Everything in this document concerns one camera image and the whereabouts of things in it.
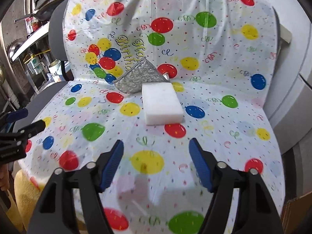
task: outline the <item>pan handle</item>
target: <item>pan handle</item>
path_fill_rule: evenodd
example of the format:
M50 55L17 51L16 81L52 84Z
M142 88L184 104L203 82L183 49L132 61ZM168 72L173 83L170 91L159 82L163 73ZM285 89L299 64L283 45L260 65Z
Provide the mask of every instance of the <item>pan handle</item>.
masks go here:
M14 23L16 24L17 22L22 21L23 19L26 19L26 18L29 18L29 17L33 17L34 15L35 15L34 13L31 13L31 14L27 14L25 16L22 16L20 18L14 19Z

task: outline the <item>frying pan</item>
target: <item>frying pan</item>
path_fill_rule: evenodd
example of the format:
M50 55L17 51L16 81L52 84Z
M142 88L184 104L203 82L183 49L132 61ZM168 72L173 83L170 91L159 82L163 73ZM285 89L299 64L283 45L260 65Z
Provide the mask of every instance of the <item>frying pan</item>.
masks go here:
M51 18L52 12L55 10L55 8L64 0L54 0L47 5L44 5L42 8L40 8L37 13L31 13L25 16L22 16L20 18L14 19L14 23L17 23L23 19L29 18L29 17L35 17L39 21L48 21Z

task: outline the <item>human hand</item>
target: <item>human hand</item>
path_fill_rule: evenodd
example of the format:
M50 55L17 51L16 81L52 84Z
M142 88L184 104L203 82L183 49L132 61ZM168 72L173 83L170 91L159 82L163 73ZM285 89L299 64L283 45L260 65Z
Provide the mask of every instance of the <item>human hand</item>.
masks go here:
M4 164L0 166L0 188L2 191L6 191L9 189L9 187L10 183L8 165Z

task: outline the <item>yellow fabric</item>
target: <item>yellow fabric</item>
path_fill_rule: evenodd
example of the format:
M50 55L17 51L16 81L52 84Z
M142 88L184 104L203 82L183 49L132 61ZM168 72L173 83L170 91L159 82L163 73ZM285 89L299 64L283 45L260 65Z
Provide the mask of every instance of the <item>yellow fabric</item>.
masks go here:
M18 211L27 230L42 189L36 188L24 175L23 171L19 170L14 179L14 190ZM80 221L77 222L80 232L87 234L85 224Z
M9 190L7 191L9 193L9 199L11 201L11 207L7 210L6 214L7 217L10 219L10 221L13 223L13 225L15 226L15 228L17 228L17 230L19 232L23 231L23 222L21 220L21 216L18 212L18 208L13 200L13 197L11 195L11 193L9 192Z

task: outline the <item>white sponge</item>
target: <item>white sponge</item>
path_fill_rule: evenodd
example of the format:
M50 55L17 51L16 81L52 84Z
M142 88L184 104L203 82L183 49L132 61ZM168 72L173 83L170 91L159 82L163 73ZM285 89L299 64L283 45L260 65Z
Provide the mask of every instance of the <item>white sponge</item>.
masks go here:
M147 125L182 122L184 112L171 83L143 83L142 99Z

